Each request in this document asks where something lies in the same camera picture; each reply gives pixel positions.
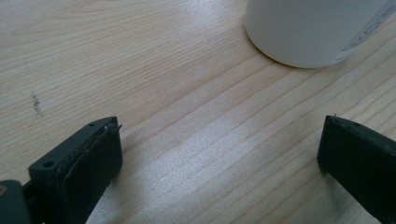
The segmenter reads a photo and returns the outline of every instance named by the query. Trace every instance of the black plastic piece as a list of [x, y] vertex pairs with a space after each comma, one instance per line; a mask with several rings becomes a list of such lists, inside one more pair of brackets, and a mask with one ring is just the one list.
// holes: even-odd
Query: black plastic piece
[[99, 119], [33, 163], [31, 181], [22, 189], [17, 181], [10, 182], [7, 192], [13, 200], [0, 195], [0, 223], [85, 223], [120, 171], [119, 129], [116, 117]]
[[328, 116], [318, 163], [372, 216], [396, 223], [396, 142], [359, 123]]
[[0, 223], [32, 223], [20, 182], [0, 181]]

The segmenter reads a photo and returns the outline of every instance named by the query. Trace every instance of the white cylinder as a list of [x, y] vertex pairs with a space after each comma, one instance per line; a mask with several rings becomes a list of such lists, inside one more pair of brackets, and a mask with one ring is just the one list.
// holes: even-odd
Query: white cylinder
[[247, 0], [245, 28], [276, 61], [314, 68], [354, 52], [396, 10], [396, 0]]

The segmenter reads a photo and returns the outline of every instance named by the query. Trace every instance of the light wood surface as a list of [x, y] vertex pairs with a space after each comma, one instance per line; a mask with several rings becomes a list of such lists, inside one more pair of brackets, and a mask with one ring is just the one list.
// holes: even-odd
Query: light wood surface
[[246, 1], [0, 1], [0, 179], [118, 116], [89, 223], [377, 223], [316, 155], [326, 115], [396, 139], [396, 17], [346, 61], [276, 63]]

